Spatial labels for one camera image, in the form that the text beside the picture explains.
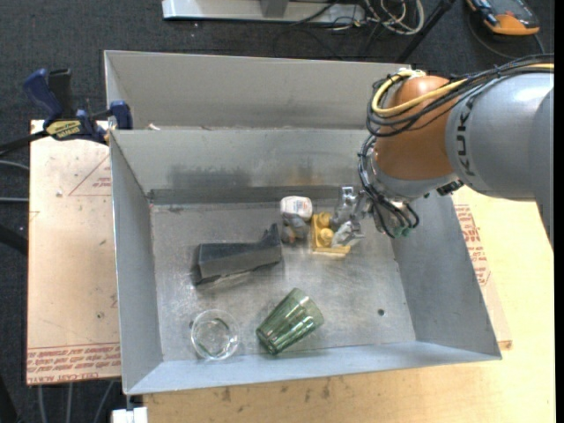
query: green glass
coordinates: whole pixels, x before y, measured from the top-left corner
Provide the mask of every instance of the green glass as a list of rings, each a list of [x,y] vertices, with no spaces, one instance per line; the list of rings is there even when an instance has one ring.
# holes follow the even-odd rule
[[[256,329],[270,354],[278,354],[324,323],[321,310],[299,288],[294,288]]]

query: gray carpet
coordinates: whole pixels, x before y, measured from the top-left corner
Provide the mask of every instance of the gray carpet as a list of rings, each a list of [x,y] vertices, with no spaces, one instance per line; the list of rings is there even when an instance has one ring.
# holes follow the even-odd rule
[[[104,108],[105,49],[393,62],[412,39],[386,36],[367,42],[370,30],[328,33],[308,25],[288,30],[276,23],[169,22],[162,19],[161,1],[0,0],[0,144],[25,136],[28,122],[44,116],[22,91],[26,77],[39,68],[71,68],[75,103]],[[440,1],[422,0],[427,15]],[[541,45],[553,52],[554,0],[525,1],[541,21],[538,40],[486,40],[488,48],[472,34],[468,11],[458,0],[408,62],[426,71],[463,73],[505,63],[507,56],[539,53]],[[3,158],[28,165],[29,150]],[[0,174],[3,197],[27,195],[26,171],[0,167]],[[0,204],[0,226],[26,237],[27,205]],[[25,385],[26,270],[26,257],[0,243],[0,375],[16,411],[31,423],[41,421],[41,415],[37,389]],[[77,383],[71,421],[92,421],[107,386],[107,382]],[[110,390],[103,417],[124,406],[119,389],[116,385]],[[64,421],[66,387],[47,387],[44,397],[48,420]]]

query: clamp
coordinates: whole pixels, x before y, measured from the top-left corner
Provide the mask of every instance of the clamp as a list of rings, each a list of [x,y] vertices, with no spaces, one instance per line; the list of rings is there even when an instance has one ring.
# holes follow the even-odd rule
[[[47,70],[39,69],[24,82],[24,92],[29,100],[48,113],[43,131],[36,137],[51,136],[59,141],[86,139],[107,144],[109,134],[96,122],[99,117],[113,118],[109,130],[133,128],[130,108],[123,100],[113,101],[108,110],[95,115],[89,115],[84,109],[73,114],[70,82],[71,71],[68,69],[49,74]]]

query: clear glass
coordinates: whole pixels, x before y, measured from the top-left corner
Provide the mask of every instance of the clear glass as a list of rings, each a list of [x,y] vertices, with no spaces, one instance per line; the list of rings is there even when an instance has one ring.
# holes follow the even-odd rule
[[[190,337],[200,357],[223,360],[237,351],[239,326],[231,314],[223,310],[206,310],[194,320]]]
[[[278,354],[302,340],[324,323],[313,300],[294,288],[256,329],[256,335],[270,354]]]

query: orange device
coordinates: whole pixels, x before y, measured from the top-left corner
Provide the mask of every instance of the orange device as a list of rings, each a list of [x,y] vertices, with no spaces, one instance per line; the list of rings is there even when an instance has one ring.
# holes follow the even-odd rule
[[[524,0],[465,0],[492,34],[524,36],[540,29],[537,16]]]

